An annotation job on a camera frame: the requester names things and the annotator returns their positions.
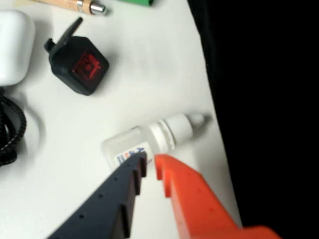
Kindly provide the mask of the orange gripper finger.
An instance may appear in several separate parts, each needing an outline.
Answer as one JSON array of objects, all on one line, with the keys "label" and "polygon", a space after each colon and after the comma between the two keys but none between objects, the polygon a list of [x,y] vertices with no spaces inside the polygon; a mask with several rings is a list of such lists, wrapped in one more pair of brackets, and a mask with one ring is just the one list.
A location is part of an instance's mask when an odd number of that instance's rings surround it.
[{"label": "orange gripper finger", "polygon": [[278,239],[265,226],[241,228],[227,213],[203,176],[178,159],[155,156],[157,179],[171,199],[182,239]]}]

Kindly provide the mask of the navy gripper finger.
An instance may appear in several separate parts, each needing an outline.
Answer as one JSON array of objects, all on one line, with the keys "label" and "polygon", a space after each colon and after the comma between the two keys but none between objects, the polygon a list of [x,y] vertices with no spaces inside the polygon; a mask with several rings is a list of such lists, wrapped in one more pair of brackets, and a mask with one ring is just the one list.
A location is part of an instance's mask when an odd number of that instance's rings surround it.
[{"label": "navy gripper finger", "polygon": [[147,154],[136,153],[121,164],[71,215],[51,239],[128,239],[135,197],[147,175]]}]

